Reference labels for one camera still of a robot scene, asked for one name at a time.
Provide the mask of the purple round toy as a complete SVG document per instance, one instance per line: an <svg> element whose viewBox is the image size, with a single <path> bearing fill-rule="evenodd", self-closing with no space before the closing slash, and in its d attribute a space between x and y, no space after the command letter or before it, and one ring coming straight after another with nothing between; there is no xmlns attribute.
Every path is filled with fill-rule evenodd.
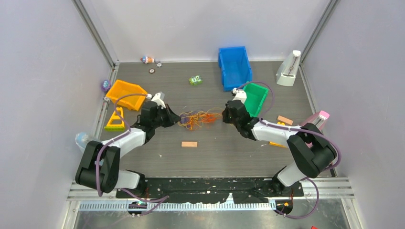
<svg viewBox="0 0 405 229"><path fill-rule="evenodd" d="M101 89L103 92L108 92L111 88L111 82L109 80L104 80L101 84Z"/></svg>

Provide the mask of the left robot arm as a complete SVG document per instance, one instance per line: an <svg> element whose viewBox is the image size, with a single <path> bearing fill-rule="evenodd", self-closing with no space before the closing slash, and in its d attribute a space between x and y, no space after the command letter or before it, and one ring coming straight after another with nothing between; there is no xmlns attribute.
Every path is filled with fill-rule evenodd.
<svg viewBox="0 0 405 229"><path fill-rule="evenodd" d="M130 130L114 139L102 142L92 140L86 144L84 154L75 175L75 182L101 193L127 188L134 197L146 193L144 175L135 171L121 170L120 160L131 150L150 141L159 127L170 127L180 121L168 104L146 102L137 121Z"/></svg>

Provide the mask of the small wooden block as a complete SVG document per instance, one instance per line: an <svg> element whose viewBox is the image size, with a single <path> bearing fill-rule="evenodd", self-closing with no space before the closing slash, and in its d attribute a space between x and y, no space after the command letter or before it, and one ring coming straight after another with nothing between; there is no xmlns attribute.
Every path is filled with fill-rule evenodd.
<svg viewBox="0 0 405 229"><path fill-rule="evenodd" d="M182 147L197 147L198 142L182 141L181 146Z"/></svg>

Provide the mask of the yellow triangle block right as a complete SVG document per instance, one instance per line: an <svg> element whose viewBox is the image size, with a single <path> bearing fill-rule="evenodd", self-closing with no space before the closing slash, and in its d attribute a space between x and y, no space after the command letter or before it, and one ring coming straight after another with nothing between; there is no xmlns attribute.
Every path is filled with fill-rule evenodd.
<svg viewBox="0 0 405 229"><path fill-rule="evenodd" d="M272 122L268 125L271 126L271 145L287 148L289 128Z"/></svg>

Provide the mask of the yellow triangle block left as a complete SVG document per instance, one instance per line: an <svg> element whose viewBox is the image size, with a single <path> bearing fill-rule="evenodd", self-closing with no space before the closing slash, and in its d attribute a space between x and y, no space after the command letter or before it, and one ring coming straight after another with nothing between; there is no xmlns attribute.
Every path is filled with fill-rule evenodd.
<svg viewBox="0 0 405 229"><path fill-rule="evenodd" d="M118 107L116 111L112 113L107 124L104 126L106 131L125 131L126 125L121 120L120 116L124 117L124 110L122 107Z"/></svg>

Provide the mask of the yellow triangle block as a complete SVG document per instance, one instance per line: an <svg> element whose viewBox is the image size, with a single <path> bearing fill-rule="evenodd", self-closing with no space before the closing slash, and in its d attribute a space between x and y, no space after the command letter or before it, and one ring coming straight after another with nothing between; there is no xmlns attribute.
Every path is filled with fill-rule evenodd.
<svg viewBox="0 0 405 229"><path fill-rule="evenodd" d="M271 145L287 148L289 128L272 122L268 125L271 126Z"/></svg>
<svg viewBox="0 0 405 229"><path fill-rule="evenodd" d="M112 113L107 124L104 126L106 131L125 131L126 125L121 120L120 116L124 117L124 110L122 107L118 107L116 111Z"/></svg>

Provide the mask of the white metronome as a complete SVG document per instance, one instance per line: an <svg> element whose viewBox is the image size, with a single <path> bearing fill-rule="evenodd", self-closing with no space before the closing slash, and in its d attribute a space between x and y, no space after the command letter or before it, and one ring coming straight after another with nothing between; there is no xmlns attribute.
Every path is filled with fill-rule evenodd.
<svg viewBox="0 0 405 229"><path fill-rule="evenodd" d="M293 86L301 59L301 51L293 50L282 62L276 74L276 83L281 86Z"/></svg>

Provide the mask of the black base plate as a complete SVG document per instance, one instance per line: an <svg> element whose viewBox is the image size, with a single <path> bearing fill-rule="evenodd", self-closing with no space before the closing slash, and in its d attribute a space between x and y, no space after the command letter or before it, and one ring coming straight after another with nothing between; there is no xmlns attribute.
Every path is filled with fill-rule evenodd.
<svg viewBox="0 0 405 229"><path fill-rule="evenodd" d="M236 204L265 203L269 198L302 197L299 182L283 191L272 186L266 177L144 177L131 189L122 181L117 182L117 198L166 197L167 203L224 203L229 197Z"/></svg>

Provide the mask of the blue plastic bin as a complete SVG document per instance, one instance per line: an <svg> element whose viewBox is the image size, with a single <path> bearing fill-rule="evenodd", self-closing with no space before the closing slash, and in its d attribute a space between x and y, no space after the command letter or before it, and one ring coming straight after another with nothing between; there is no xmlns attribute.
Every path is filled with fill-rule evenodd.
<svg viewBox="0 0 405 229"><path fill-rule="evenodd" d="M224 91L252 81L252 69L245 46L218 49L218 66Z"/></svg>

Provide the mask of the green monster toy block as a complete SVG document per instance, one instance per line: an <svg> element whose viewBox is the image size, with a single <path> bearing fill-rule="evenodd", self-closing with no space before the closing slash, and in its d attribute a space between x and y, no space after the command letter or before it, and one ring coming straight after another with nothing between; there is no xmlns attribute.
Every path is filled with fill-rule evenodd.
<svg viewBox="0 0 405 229"><path fill-rule="evenodd" d="M201 84L202 82L203 82L203 80L200 77L200 75L196 75L194 77L189 78L190 85L198 85L198 84Z"/></svg>

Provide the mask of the green plastic bin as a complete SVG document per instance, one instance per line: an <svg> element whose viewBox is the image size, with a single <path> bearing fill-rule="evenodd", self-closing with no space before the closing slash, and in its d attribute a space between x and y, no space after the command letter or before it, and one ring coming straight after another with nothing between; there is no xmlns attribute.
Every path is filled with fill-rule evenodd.
<svg viewBox="0 0 405 229"><path fill-rule="evenodd" d="M245 108L250 116L257 117L262 109L263 103L268 95L269 89L267 87L250 83L243 87L246 93Z"/></svg>

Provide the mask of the pink metronome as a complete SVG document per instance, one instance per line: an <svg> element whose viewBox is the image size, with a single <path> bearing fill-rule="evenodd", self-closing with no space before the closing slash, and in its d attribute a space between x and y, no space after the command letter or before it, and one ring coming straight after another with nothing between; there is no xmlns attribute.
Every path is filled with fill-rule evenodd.
<svg viewBox="0 0 405 229"><path fill-rule="evenodd" d="M308 117L304 122L302 122L300 124L300 129L304 130L305 129L304 126L308 127L308 124L310 124L309 125L310 131L321 134L321 130L326 124L329 117L330 117L329 113L322 110L318 111L315 114ZM300 136L304 137L303 141L308 149L311 149L319 142L321 144L326 142L323 137L319 137L317 135L313 135L306 132L300 132L299 134Z"/></svg>

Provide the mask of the orange plastic bin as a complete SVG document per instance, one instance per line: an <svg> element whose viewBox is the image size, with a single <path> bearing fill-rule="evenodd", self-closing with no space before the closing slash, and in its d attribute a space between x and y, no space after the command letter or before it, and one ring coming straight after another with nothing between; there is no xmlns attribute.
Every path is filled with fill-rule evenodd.
<svg viewBox="0 0 405 229"><path fill-rule="evenodd" d="M129 94L136 95L122 98L117 105L126 107L129 110L139 111L145 102L148 93L138 84L116 80L107 92L106 98L115 103L117 99Z"/></svg>

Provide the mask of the clear plastic bottle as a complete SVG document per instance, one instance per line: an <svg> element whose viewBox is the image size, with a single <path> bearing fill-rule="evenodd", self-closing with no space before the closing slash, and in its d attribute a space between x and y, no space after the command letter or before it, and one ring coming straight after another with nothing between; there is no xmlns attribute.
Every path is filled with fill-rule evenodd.
<svg viewBox="0 0 405 229"><path fill-rule="evenodd" d="M80 132L75 136L75 142L82 153L90 141L96 141L96 138L86 132Z"/></svg>

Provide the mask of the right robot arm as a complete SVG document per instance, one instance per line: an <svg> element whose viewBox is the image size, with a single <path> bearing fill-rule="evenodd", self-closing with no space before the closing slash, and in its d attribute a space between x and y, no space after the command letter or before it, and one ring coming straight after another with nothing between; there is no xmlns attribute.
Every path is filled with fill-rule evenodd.
<svg viewBox="0 0 405 229"><path fill-rule="evenodd" d="M330 141L312 123L288 127L251 117L240 100L228 101L222 116L223 122L233 124L242 137L274 142L290 150L294 162L270 181L271 189L279 196L286 195L293 184L306 177L316 178L338 156Z"/></svg>

